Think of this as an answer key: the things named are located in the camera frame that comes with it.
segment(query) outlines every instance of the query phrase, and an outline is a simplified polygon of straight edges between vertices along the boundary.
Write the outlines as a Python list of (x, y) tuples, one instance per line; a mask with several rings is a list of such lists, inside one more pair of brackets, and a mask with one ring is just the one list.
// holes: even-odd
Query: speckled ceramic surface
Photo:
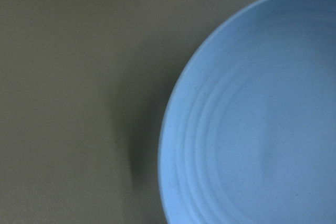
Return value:
[(166, 109), (170, 224), (336, 223), (336, 0), (260, 0), (223, 23)]

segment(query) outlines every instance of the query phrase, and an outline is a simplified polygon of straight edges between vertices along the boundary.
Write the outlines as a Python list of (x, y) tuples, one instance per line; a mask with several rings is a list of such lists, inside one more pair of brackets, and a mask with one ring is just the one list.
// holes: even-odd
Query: gray background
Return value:
[(252, 1), (0, 0), (0, 223), (165, 223), (170, 92)]

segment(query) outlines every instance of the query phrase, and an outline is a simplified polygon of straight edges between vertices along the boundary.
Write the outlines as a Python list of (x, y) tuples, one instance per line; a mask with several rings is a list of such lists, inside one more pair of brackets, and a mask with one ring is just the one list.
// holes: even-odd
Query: plate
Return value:
[(336, 0), (259, 0), (219, 26), (167, 105), (170, 224), (336, 223)]

